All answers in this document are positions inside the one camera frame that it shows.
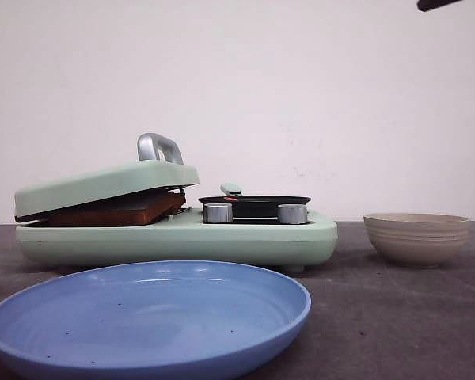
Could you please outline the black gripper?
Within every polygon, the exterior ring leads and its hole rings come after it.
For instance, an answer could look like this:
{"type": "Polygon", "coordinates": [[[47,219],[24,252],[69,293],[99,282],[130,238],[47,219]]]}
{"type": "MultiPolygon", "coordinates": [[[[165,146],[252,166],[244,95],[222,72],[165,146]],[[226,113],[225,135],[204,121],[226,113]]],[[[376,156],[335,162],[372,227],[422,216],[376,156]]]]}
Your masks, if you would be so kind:
{"type": "Polygon", "coordinates": [[[418,0],[416,7],[421,12],[428,12],[460,1],[461,0],[418,0]]]}

